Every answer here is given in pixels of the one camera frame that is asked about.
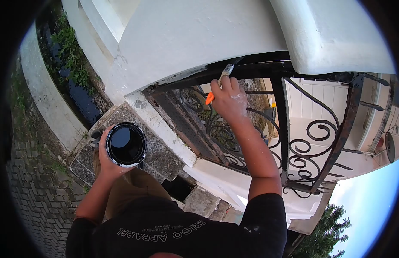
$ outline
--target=white building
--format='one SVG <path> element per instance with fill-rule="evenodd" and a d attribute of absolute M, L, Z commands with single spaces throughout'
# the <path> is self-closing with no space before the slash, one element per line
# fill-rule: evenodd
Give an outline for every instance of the white building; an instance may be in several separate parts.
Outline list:
<path fill-rule="evenodd" d="M 198 185 L 241 211 L 246 206 L 251 178 L 197 157 L 197 153 L 186 145 L 172 144 L 173 140 L 179 140 L 169 126 L 173 121 L 166 120 L 166 116 L 161 117 L 140 90 L 150 85 L 177 82 L 206 71 L 208 64 L 222 60 L 288 51 L 296 73 L 313 75 L 292 80 L 330 107 L 341 123 L 345 117 L 349 85 L 307 78 L 360 71 L 374 73 L 376 77 L 390 82 L 389 74 L 395 74 L 384 39 L 355 0 L 62 0 L 62 3 L 78 42 L 103 80 L 110 100 L 115 105 L 127 101 L 146 125 L 185 162 L 184 170 L 198 181 Z M 264 79 L 264 85 L 266 90 L 271 90 L 269 79 Z M 333 130 L 328 139 L 314 141 L 308 137 L 306 128 L 317 119 L 330 121 L 334 125 L 336 122 L 330 113 L 302 95 L 289 82 L 285 82 L 285 88 L 289 140 L 308 141 L 311 150 L 305 155 L 326 150 L 334 141 Z M 391 106 L 389 91 L 390 86 L 368 78 L 364 80 L 361 100 L 385 110 L 358 107 L 344 148 L 363 153 L 341 152 L 337 163 L 353 170 L 333 166 L 324 178 L 326 181 L 336 182 L 386 166 L 389 163 L 387 153 L 376 154 L 386 149 L 384 136 L 387 131 L 394 139 L 395 159 L 399 158 L 399 108 Z M 277 101 L 273 95 L 269 98 Z M 316 125 L 310 132 L 315 137 L 326 134 Z M 382 135 L 384 143 L 376 147 L 377 143 L 373 141 L 376 137 L 379 139 L 379 135 Z M 272 137 L 270 145 L 275 141 L 276 138 Z M 303 143 L 296 143 L 295 146 L 307 149 Z M 281 145 L 272 151 L 281 156 Z M 328 154 L 325 154 L 313 160 L 321 169 L 327 157 Z M 318 174 L 309 162 L 305 169 L 313 171 L 313 177 Z M 300 178 L 297 176 L 298 169 L 292 166 L 289 166 L 288 174 L 293 174 L 290 179 Z M 322 187 L 329 188 L 323 189 L 327 193 L 313 194 L 306 199 L 285 189 L 288 193 L 283 194 L 283 198 L 291 229 L 311 233 L 331 196 L 334 185 L 327 185 L 322 184 Z M 299 225 L 293 226 L 291 220 L 296 220 L 295 223 L 298 220 Z M 302 225 L 300 220 L 311 222 L 307 226 Z"/>

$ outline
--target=brick pavement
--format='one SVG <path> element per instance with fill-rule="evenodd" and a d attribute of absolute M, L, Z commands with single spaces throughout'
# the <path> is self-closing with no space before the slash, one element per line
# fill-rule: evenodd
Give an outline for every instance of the brick pavement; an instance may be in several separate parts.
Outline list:
<path fill-rule="evenodd" d="M 66 239 L 84 190 L 40 154 L 36 142 L 14 141 L 7 171 L 16 207 L 34 242 L 48 257 L 64 257 Z"/>
<path fill-rule="evenodd" d="M 11 79 L 14 139 L 6 166 L 11 195 L 38 249 L 47 257 L 65 257 L 76 207 L 85 196 L 84 182 L 51 152 L 55 146 L 58 151 L 52 141 L 56 137 L 37 110 L 21 69 Z"/>

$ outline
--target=khaki pants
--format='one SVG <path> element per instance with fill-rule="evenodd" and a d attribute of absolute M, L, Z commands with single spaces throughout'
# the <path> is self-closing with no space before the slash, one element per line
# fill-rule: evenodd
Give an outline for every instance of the khaki pants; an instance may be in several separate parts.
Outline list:
<path fill-rule="evenodd" d="M 101 171 L 99 148 L 95 148 L 93 151 L 93 170 L 98 177 Z M 153 176 L 139 168 L 134 168 L 118 178 L 112 186 L 106 205 L 106 218 L 111 219 L 118 215 L 130 201 L 149 195 L 171 200 L 169 194 Z"/>

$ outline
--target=curved iron railing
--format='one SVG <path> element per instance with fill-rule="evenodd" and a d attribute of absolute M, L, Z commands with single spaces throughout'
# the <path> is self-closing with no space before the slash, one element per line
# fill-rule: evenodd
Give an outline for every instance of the curved iron railing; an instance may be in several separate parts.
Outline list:
<path fill-rule="evenodd" d="M 157 108 L 158 112 L 168 118 L 167 121 L 170 118 L 175 131 L 199 157 L 217 162 L 238 172 L 249 174 L 241 147 L 236 141 L 229 125 L 221 120 L 222 118 L 215 112 L 212 104 L 207 105 L 205 108 L 207 94 L 198 86 L 209 83 L 210 79 L 216 77 L 218 73 L 220 73 L 218 68 L 206 70 L 167 85 L 153 85 L 146 89 L 144 93 L 153 106 Z M 262 111 L 253 108 L 247 108 L 247 111 L 262 116 L 267 123 L 271 123 L 276 128 L 279 139 L 275 144 L 268 147 L 271 148 L 273 155 L 278 159 L 280 164 L 279 169 L 282 171 L 281 180 L 284 187 L 283 193 L 287 193 L 286 188 L 288 188 L 301 198 L 308 198 L 311 194 L 320 194 L 326 190 L 331 190 L 321 186 L 322 183 L 336 184 L 325 181 L 326 176 L 343 177 L 330 173 L 333 166 L 352 170 L 336 162 L 342 151 L 362 153 L 357 150 L 345 149 L 344 145 L 352 128 L 358 106 L 362 104 L 360 103 L 360 97 L 364 77 L 388 85 L 386 81 L 358 72 L 310 76 L 298 75 L 292 70 L 289 61 L 256 62 L 254 64 L 243 65 L 240 62 L 236 66 L 233 76 L 238 79 L 271 78 L 273 91 L 246 91 L 246 94 L 274 95 L 277 103 L 279 124 L 277 125 L 270 116 L 264 114 Z M 302 89 L 290 77 L 320 78 L 349 84 L 347 108 L 343 121 L 340 122 L 332 109 Z M 303 95 L 331 114 L 332 121 L 335 124 L 328 120 L 317 119 L 310 122 L 306 128 L 308 138 L 313 141 L 326 141 L 334 134 L 333 143 L 324 151 L 309 154 L 312 148 L 310 142 L 305 139 L 293 139 L 290 141 L 285 81 L 289 82 L 290 85 L 295 87 Z M 312 135 L 310 129 L 313 126 L 323 130 L 326 135 L 323 137 Z M 265 135 L 261 129 L 256 128 L 264 139 Z M 297 144 L 304 144 L 306 148 L 298 148 Z M 281 146 L 280 155 L 272 150 L 272 148 L 279 145 Z M 313 160 L 313 158 L 321 155 L 328 155 L 322 168 Z M 296 175 L 289 173 L 289 165 L 298 169 Z M 305 192 L 308 195 L 301 195 L 301 192 Z"/>

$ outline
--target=drainage ditch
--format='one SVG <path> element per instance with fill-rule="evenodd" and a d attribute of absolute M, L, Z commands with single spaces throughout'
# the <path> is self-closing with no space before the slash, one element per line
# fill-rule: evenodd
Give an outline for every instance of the drainage ditch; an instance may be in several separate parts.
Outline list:
<path fill-rule="evenodd" d="M 48 5 L 36 19 L 37 37 L 53 82 L 82 124 L 90 129 L 112 103 L 75 38 L 62 5 Z"/>

